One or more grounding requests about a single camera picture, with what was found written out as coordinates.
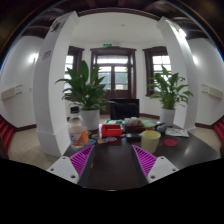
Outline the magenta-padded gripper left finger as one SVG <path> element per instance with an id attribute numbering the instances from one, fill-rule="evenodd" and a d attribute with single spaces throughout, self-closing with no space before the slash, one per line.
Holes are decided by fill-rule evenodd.
<path id="1" fill-rule="evenodd" d="M 72 156 L 62 156 L 47 171 L 79 186 L 86 186 L 95 157 L 95 146 L 90 145 Z"/>

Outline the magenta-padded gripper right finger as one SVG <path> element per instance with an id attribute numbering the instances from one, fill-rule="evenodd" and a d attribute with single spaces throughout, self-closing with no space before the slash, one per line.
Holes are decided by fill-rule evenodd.
<path id="1" fill-rule="evenodd" d="M 178 171 L 178 168 L 165 156 L 156 157 L 139 146 L 133 145 L 131 153 L 142 185 L 150 184 Z"/>

